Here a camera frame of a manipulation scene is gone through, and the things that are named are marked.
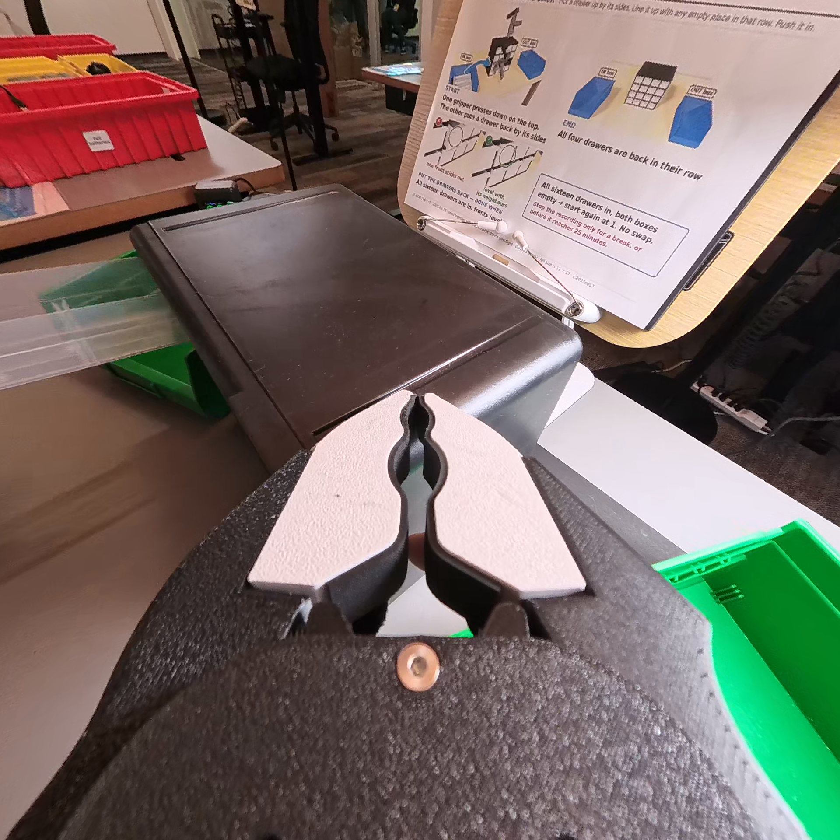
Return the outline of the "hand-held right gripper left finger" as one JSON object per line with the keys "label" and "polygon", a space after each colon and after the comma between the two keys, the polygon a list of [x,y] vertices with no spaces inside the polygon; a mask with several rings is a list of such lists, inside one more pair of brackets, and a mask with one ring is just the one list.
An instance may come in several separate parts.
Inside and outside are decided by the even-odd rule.
{"label": "hand-held right gripper left finger", "polygon": [[354,623],[403,584],[410,413],[399,391],[335,427],[313,448],[248,573],[257,590],[330,601]]}

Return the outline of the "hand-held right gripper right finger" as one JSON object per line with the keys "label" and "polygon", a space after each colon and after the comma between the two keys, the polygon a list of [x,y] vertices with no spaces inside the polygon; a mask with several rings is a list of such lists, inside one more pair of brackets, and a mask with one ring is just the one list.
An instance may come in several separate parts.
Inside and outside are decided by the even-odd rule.
{"label": "hand-held right gripper right finger", "polygon": [[420,397],[429,590],[468,624],[502,602],[585,591],[586,581],[519,451],[443,398]]}

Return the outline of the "green plastic bin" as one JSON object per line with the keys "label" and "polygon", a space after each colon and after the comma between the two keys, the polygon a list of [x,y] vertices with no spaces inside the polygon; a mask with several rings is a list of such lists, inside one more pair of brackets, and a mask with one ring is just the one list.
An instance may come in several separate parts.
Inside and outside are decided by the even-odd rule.
{"label": "green plastic bin", "polygon": [[[132,250],[78,279],[43,291],[38,299],[41,307],[51,313],[152,294],[161,293]],[[123,382],[202,417],[219,419],[230,414],[224,396],[188,341],[112,360],[102,368]]]}
{"label": "green plastic bin", "polygon": [[566,521],[548,638],[452,639],[464,837],[838,838],[838,558],[798,521],[683,555]]}

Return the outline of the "black drawer cabinet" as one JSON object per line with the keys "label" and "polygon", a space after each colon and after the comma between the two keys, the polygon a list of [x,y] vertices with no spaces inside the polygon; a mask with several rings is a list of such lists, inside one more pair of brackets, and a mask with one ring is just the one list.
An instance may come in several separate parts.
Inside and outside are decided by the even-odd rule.
{"label": "black drawer cabinet", "polygon": [[581,358],[561,320],[340,185],[130,237],[270,472],[402,389],[527,455]]}

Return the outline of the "clear plastic drawer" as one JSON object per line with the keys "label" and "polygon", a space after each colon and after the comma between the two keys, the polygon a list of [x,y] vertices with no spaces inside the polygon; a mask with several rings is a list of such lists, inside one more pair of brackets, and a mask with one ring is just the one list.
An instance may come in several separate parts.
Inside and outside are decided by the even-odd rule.
{"label": "clear plastic drawer", "polygon": [[82,371],[186,341],[134,253],[1,277],[1,388]]}

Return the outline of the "pale desk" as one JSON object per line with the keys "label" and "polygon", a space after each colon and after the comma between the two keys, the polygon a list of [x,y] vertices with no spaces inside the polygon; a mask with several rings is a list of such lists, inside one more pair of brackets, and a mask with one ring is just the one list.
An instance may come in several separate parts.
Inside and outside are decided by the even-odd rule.
{"label": "pale desk", "polygon": [[[838,547],[838,478],[780,435],[718,453],[596,381],[540,444],[686,552],[795,519]],[[234,419],[101,369],[2,392],[2,837],[73,749],[165,580],[266,478]]]}

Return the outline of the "white power strip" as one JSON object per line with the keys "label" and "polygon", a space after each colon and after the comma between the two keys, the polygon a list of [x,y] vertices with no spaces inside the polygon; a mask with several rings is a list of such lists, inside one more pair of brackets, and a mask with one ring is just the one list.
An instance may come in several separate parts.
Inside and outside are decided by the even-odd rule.
{"label": "white power strip", "polygon": [[715,412],[740,424],[750,432],[761,436],[771,434],[771,427],[765,417],[741,405],[731,395],[703,381],[692,383],[691,390],[708,403]]}

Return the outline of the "instruction sheet on board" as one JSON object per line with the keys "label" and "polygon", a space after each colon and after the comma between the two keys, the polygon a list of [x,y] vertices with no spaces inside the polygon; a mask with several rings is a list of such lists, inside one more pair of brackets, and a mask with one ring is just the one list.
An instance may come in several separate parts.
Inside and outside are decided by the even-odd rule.
{"label": "instruction sheet on board", "polygon": [[[427,46],[422,48],[423,78],[397,181],[397,198],[404,221],[411,229],[430,238],[435,237],[435,229],[421,230],[418,226],[421,214],[408,204],[409,168],[420,154],[421,129],[433,104],[433,84],[443,76],[445,48],[454,36],[462,5],[461,1],[437,3],[435,24]],[[643,330],[614,314],[604,314],[599,321],[591,323],[569,318],[564,318],[563,322],[572,329],[590,331],[606,342],[635,349],[655,347],[687,335],[711,315],[774,238],[781,234],[782,227],[838,166],[838,131],[839,92],[835,87],[815,106],[814,114],[792,141],[790,149],[781,154],[756,193],[728,226],[732,239],[724,246],[714,247],[713,258],[698,271],[689,287],[678,294],[654,327]]]}

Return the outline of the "black power adapter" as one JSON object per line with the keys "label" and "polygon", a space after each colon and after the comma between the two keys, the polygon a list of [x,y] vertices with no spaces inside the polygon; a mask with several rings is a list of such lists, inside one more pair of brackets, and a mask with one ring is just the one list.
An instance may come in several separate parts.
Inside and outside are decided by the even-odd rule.
{"label": "black power adapter", "polygon": [[235,179],[202,180],[194,185],[194,203],[200,208],[223,207],[241,203],[248,196]]}

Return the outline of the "wooden table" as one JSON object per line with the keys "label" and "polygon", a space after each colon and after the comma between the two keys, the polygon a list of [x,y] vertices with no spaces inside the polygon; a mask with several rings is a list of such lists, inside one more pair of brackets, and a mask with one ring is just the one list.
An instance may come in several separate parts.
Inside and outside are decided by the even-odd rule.
{"label": "wooden table", "polygon": [[202,180],[242,179],[258,188],[284,181],[278,160],[209,121],[198,122],[206,148],[181,160],[166,157],[52,182],[68,211],[1,225],[2,261],[17,259],[30,247],[53,248],[59,238],[100,235],[123,223],[192,207],[194,185]]}

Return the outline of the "sheet with blue print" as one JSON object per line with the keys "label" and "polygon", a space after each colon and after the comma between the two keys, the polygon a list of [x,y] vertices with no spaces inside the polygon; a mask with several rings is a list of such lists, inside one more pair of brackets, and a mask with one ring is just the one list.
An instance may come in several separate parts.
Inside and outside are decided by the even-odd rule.
{"label": "sheet with blue print", "polygon": [[20,187],[1,186],[1,225],[62,214],[69,207],[56,185],[42,182]]}

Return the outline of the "table with dark legs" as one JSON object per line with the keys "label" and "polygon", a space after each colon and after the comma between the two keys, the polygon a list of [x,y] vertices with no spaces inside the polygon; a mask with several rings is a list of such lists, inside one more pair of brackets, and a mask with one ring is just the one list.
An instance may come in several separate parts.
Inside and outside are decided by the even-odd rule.
{"label": "table with dark legs", "polygon": [[412,116],[422,82],[424,63],[410,61],[386,66],[368,66],[361,70],[366,81],[384,86],[385,107]]}

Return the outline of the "black office chair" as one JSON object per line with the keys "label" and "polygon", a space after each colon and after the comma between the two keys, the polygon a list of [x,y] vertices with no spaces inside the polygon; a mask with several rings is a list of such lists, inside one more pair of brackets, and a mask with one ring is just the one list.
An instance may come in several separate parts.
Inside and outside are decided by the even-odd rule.
{"label": "black office chair", "polygon": [[328,145],[328,132],[333,141],[340,135],[323,118],[321,89],[331,76],[320,34],[319,2],[286,1],[283,9],[290,56],[277,52],[271,16],[256,2],[228,2],[226,13],[213,13],[211,19],[238,115],[256,131],[268,133],[273,151],[281,143],[296,189],[294,163],[350,150],[331,152]]}

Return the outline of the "red ribbed crate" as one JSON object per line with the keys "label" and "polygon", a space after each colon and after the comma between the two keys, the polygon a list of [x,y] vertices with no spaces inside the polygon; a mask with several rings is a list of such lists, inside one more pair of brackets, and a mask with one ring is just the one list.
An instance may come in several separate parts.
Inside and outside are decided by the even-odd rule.
{"label": "red ribbed crate", "polygon": [[147,71],[39,80],[1,94],[1,181],[19,187],[206,148],[198,92]]}
{"label": "red ribbed crate", "polygon": [[1,59],[115,54],[116,46],[91,34],[21,35],[1,37]]}

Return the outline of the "yellow bin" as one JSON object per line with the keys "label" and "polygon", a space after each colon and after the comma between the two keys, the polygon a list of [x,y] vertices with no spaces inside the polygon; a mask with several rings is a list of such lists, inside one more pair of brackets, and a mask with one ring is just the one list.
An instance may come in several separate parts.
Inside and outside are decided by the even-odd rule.
{"label": "yellow bin", "polygon": [[126,74],[137,70],[124,60],[106,53],[62,55],[57,60],[84,77]]}
{"label": "yellow bin", "polygon": [[43,56],[1,58],[1,84],[84,77],[85,74],[60,59]]}

